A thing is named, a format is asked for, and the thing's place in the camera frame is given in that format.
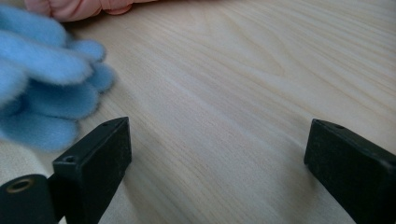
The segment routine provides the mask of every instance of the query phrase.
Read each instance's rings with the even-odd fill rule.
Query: pink plush toy
[[[47,15],[57,21],[79,21],[96,16],[101,10],[119,15],[127,12],[132,3],[156,0],[24,0],[29,11]]]

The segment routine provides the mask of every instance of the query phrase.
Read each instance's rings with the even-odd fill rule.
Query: blue glove
[[[0,4],[0,139],[44,151],[70,147],[114,72],[105,49],[57,21]]]

